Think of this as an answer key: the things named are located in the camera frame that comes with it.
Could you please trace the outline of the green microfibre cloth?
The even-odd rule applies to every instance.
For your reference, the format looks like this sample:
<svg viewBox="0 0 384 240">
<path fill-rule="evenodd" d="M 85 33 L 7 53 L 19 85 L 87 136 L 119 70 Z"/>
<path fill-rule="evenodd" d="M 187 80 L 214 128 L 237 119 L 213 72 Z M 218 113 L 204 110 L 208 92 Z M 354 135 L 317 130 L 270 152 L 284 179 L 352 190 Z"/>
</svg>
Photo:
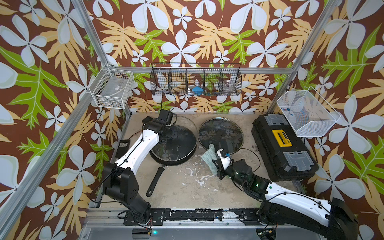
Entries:
<svg viewBox="0 0 384 240">
<path fill-rule="evenodd" d="M 209 145 L 208 150 L 201 156 L 201 159 L 208 165 L 212 174 L 216 176 L 218 174 L 218 170 L 214 164 L 214 161 L 217 160 L 217 153 L 213 144 Z"/>
</svg>

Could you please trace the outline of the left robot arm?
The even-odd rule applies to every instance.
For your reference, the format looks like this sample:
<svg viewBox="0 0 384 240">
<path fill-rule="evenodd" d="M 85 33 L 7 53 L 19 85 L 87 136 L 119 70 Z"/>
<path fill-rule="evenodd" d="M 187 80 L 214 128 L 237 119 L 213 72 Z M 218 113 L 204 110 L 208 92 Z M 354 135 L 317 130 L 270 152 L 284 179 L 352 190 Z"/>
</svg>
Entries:
<svg viewBox="0 0 384 240">
<path fill-rule="evenodd" d="M 157 118 L 146 117 L 136 142 L 115 163 L 108 163 L 102 172 L 103 194 L 123 204 L 138 224 L 149 222 L 151 205 L 139 194 L 137 171 L 176 120 L 177 115 L 168 110 L 160 110 Z"/>
</svg>

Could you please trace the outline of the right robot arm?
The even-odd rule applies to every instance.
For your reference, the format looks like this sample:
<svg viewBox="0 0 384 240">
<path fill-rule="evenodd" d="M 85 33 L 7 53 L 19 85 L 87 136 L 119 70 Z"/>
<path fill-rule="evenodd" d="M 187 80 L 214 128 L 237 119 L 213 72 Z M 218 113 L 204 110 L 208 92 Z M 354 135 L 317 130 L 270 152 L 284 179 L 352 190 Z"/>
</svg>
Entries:
<svg viewBox="0 0 384 240">
<path fill-rule="evenodd" d="M 266 225 L 289 224 L 317 233 L 328 240 L 357 240 L 359 223 L 346 203 L 312 198 L 255 175 L 244 159 L 234 161 L 213 145 L 205 162 L 219 179 L 229 178 L 243 193 L 261 203 L 256 216 Z"/>
</svg>

